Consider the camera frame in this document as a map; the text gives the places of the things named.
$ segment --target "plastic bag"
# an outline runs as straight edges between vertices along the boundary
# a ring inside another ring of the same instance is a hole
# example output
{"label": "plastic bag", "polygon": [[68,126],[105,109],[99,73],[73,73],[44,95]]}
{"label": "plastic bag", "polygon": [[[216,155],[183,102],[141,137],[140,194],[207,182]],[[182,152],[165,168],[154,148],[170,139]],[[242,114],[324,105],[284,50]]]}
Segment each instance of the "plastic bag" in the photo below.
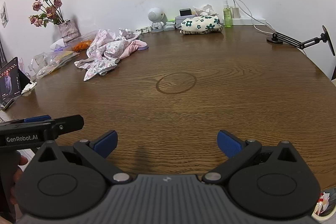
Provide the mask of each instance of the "plastic bag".
{"label": "plastic bag", "polygon": [[[78,52],[70,51],[42,52],[33,57],[28,68],[36,73],[35,78],[40,79],[64,66],[77,55],[79,55]],[[34,61],[37,63],[37,68],[33,66]]]}
{"label": "plastic bag", "polygon": [[66,46],[61,47],[60,49],[57,50],[71,51],[71,52],[80,52],[83,50],[87,50],[92,44],[93,40],[95,39],[97,32],[98,30],[82,35],[81,37],[77,37],[74,40],[71,40],[69,43],[67,43]]}

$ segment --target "white robot figurine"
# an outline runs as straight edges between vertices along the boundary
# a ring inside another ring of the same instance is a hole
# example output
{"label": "white robot figurine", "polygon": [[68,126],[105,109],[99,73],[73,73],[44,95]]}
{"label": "white robot figurine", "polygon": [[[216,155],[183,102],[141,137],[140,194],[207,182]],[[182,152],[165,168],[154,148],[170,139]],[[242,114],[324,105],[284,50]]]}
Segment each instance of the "white robot figurine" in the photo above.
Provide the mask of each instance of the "white robot figurine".
{"label": "white robot figurine", "polygon": [[162,12],[160,8],[151,8],[148,11],[148,19],[153,22],[152,23],[152,32],[161,32],[164,31],[163,26],[165,25],[161,20],[165,14]]}

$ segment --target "plastic wrapper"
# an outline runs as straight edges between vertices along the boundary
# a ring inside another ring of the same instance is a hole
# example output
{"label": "plastic wrapper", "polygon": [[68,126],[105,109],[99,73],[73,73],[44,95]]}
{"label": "plastic wrapper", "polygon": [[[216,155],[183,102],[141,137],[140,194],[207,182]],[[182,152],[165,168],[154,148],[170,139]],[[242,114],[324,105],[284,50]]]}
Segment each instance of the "plastic wrapper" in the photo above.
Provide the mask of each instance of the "plastic wrapper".
{"label": "plastic wrapper", "polygon": [[335,188],[328,189],[328,193],[329,193],[329,200],[328,200],[329,205],[326,208],[326,210],[320,213],[320,216],[322,217],[327,216],[330,213],[332,213],[336,205],[336,189]]}
{"label": "plastic wrapper", "polygon": [[323,213],[329,206],[329,195],[329,193],[321,193],[320,199],[314,209],[314,213],[318,216]]}
{"label": "plastic wrapper", "polygon": [[95,39],[97,32],[98,30],[82,35],[81,37],[77,37],[74,40],[68,42],[65,47],[57,49],[57,51],[62,50],[80,52],[83,50],[87,50]]}
{"label": "plastic wrapper", "polygon": [[40,79],[64,66],[77,55],[79,55],[78,52],[71,51],[42,52],[41,54],[34,56],[28,68],[36,73],[34,78]]}

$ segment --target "orange snack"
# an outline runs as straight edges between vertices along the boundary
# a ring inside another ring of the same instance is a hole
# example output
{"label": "orange snack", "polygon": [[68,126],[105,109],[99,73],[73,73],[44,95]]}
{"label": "orange snack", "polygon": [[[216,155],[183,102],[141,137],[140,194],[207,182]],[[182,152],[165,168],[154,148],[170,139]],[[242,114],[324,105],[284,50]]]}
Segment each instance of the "orange snack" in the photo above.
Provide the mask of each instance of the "orange snack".
{"label": "orange snack", "polygon": [[90,45],[92,44],[93,40],[84,40],[84,41],[80,41],[78,44],[76,44],[72,50],[74,52],[80,52],[83,50],[86,50],[90,47]]}

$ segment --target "blue gripper pad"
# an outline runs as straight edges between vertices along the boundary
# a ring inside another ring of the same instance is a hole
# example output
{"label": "blue gripper pad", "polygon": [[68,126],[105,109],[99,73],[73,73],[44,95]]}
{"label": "blue gripper pad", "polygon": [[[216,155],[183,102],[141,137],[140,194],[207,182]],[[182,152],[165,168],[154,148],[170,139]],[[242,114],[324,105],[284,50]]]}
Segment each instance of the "blue gripper pad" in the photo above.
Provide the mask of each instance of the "blue gripper pad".
{"label": "blue gripper pad", "polygon": [[234,136],[232,134],[228,133],[225,130],[221,130],[217,134],[217,145],[218,145],[218,148],[228,158],[231,158],[234,155],[238,154],[245,147],[243,141],[241,141],[238,138],[234,137],[234,138],[236,138],[237,140],[240,141],[240,142],[238,142],[233,137]]}
{"label": "blue gripper pad", "polygon": [[49,115],[36,116],[36,117],[26,118],[24,119],[23,122],[42,122],[46,120],[51,120],[51,117]]}
{"label": "blue gripper pad", "polygon": [[89,144],[89,146],[103,158],[107,158],[117,145],[118,133],[114,130],[108,131]]}

